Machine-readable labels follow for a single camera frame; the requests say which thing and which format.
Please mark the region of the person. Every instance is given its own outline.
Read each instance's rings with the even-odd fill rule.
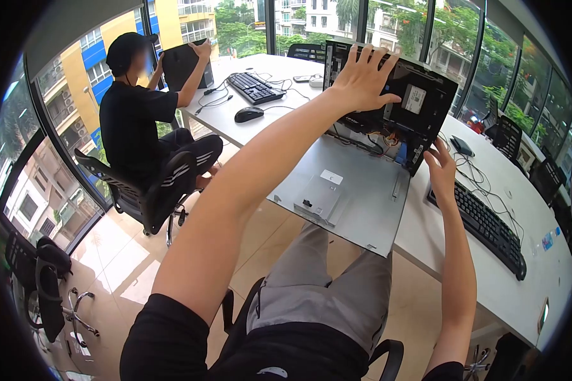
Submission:
[[[360,380],[386,322],[392,258],[363,252],[335,280],[327,233],[306,224],[255,294],[237,352],[208,370],[209,327],[225,295],[246,221],[341,116],[400,102],[379,96],[398,59],[354,45],[334,85],[284,115],[233,156],[198,199],[157,272],[123,346],[121,379]],[[476,307],[474,266],[442,141],[424,158],[443,213],[442,328],[425,381],[462,380]]]
[[[205,188],[219,169],[215,164],[222,152],[222,140],[210,135],[193,140],[188,129],[178,128],[159,138],[155,121],[170,123],[178,107],[191,102],[210,59],[210,43],[189,44],[199,61],[179,91],[155,91],[163,73],[163,55],[147,87],[137,85],[145,71],[147,53],[152,48],[149,37],[129,32],[117,37],[108,49],[106,64],[114,82],[107,89],[99,110],[102,143],[112,168],[148,189],[156,174],[178,150],[187,150],[197,159],[196,187]]]

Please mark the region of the tile floor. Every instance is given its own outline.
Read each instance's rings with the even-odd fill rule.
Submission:
[[[219,159],[225,162],[235,154],[233,144],[224,147]],[[187,200],[190,209],[198,196]],[[275,204],[264,201],[252,216],[242,241],[240,257],[230,287],[235,291],[237,314],[251,286],[267,275],[290,241],[298,234],[303,219]],[[125,214],[111,209],[74,251],[72,271],[67,283],[61,284],[62,295],[75,286],[79,292],[90,291],[94,299],[85,298],[80,316],[100,332],[98,338],[78,329],[88,345],[85,349],[74,345],[72,360],[66,353],[64,336],[74,337],[71,323],[56,343],[44,340],[50,352],[43,352],[47,362],[54,364],[63,376],[76,378],[76,372],[99,376],[96,380],[118,380],[122,345],[137,313],[150,295],[154,277],[167,252],[165,229],[158,235],[146,237],[142,226]],[[356,258],[358,249],[349,242],[331,235],[328,272],[337,277]],[[397,380],[419,380],[432,353],[440,330],[440,284],[412,263],[396,254],[393,258],[392,294],[389,317],[383,338],[404,343],[404,358]],[[487,325],[481,312],[475,326]],[[227,335],[222,331],[221,311],[210,328],[207,364],[218,358]],[[385,355],[375,361],[363,380],[379,380]]]

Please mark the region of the black mouse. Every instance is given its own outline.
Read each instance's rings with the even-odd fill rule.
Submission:
[[[249,120],[262,117],[265,114],[263,109],[258,107],[244,107],[242,110],[239,110],[235,113],[235,122],[236,123],[244,123]]]

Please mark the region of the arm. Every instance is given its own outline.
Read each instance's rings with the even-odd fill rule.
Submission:
[[[445,263],[442,281],[443,320],[426,374],[446,362],[464,364],[476,309],[474,264],[454,197],[456,164],[441,139],[437,139],[434,144],[438,152],[430,148],[424,152],[424,159],[430,167],[430,181],[443,213]]]
[[[195,91],[199,87],[199,82],[201,82],[201,76],[204,75],[204,70],[210,60],[210,53],[212,52],[212,46],[210,45],[210,40],[206,39],[206,42],[201,45],[195,45],[189,42],[188,45],[195,51],[199,56],[197,65],[191,76],[182,86],[182,89],[178,91],[178,103],[176,107],[186,107],[191,104],[193,96],[195,96]]]
[[[271,123],[218,172],[165,255],[153,293],[175,299],[212,324],[235,269],[246,223],[264,197],[338,118],[400,102],[396,95],[378,96],[398,57],[390,57],[378,70],[385,49],[376,50],[370,62],[370,46],[358,62],[357,51],[354,46],[331,88]]]
[[[151,90],[156,89],[157,84],[159,83],[159,78],[161,78],[162,73],[163,73],[163,52],[161,52],[161,55],[159,56],[159,62],[157,63],[157,69],[153,73],[153,76],[152,76],[150,82],[148,82],[148,86],[146,86],[146,87],[148,87]]]

